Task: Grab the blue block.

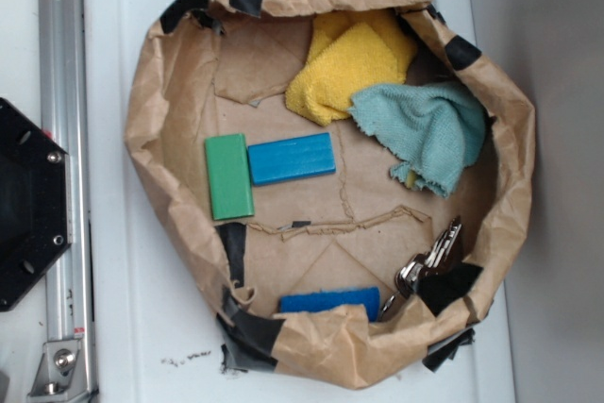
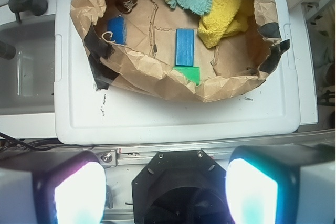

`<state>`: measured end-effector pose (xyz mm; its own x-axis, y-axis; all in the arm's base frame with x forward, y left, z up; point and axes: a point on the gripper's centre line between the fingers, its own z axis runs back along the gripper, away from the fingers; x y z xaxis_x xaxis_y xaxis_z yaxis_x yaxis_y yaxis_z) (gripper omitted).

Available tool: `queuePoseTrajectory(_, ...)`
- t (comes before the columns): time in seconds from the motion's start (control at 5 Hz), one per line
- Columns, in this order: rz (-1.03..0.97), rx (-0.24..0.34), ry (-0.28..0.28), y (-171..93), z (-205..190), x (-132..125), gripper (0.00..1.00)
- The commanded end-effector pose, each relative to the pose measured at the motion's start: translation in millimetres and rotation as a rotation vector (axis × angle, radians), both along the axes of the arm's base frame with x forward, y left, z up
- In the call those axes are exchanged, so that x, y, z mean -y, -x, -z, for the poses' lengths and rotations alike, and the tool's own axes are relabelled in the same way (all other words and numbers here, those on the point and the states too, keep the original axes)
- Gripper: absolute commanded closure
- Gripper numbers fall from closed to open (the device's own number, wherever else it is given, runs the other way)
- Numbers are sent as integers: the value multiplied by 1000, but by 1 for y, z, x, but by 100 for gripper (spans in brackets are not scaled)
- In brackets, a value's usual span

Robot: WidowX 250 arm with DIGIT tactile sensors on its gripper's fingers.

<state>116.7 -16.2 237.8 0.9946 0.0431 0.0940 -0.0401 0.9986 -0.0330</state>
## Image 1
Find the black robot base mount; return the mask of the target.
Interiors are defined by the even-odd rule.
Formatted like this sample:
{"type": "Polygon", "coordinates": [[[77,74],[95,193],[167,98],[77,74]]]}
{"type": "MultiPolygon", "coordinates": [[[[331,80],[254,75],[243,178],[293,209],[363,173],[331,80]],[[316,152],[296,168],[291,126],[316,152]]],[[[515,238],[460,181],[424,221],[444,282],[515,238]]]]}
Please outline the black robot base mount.
{"type": "Polygon", "coordinates": [[[70,245],[67,155],[1,100],[1,311],[13,310],[70,245]]]}

